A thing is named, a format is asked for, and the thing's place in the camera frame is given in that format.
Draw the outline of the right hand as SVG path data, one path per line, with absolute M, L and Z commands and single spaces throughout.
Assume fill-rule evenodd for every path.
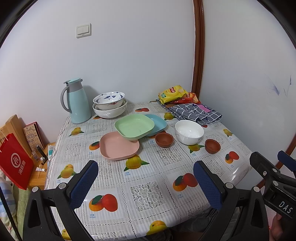
M 280 224 L 281 215 L 276 214 L 273 218 L 271 229 L 269 230 L 269 240 L 279 240 L 283 234 L 283 230 Z

